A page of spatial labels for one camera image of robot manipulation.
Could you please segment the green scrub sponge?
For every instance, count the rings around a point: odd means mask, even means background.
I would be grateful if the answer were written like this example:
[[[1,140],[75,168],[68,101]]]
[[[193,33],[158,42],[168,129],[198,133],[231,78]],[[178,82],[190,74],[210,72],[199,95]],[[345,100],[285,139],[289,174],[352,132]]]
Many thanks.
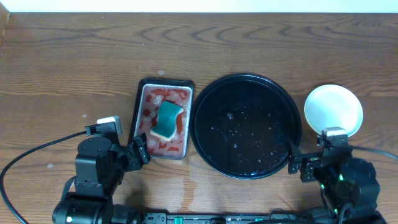
[[[183,108],[169,101],[164,101],[158,110],[158,122],[150,133],[163,141],[172,139],[177,131],[177,116],[182,113]]]

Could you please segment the light blue plate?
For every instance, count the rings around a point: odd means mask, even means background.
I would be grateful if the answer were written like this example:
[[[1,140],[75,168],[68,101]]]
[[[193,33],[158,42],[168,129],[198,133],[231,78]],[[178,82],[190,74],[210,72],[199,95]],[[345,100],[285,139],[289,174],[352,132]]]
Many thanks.
[[[351,137],[359,131],[364,118],[357,96],[334,84],[321,85],[311,91],[303,110],[308,125],[318,134],[325,128],[339,127]]]

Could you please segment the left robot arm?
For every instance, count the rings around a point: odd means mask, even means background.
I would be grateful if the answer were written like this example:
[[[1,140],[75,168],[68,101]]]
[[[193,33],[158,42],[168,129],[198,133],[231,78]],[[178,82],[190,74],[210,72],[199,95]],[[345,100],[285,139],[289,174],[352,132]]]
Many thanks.
[[[64,192],[52,214],[54,223],[142,223],[143,215],[127,205],[115,205],[113,195],[125,173],[150,162],[147,136],[135,136],[127,146],[117,134],[95,134],[78,145],[74,192]]]

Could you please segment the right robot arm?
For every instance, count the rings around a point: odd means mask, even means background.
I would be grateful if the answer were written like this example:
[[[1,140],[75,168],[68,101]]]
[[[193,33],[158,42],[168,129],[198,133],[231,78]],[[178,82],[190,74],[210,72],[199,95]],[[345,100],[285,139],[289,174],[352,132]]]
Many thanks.
[[[300,152],[289,142],[289,174],[318,182],[330,223],[385,223],[377,211],[380,185],[372,163],[353,157],[348,136],[317,136],[320,152]]]

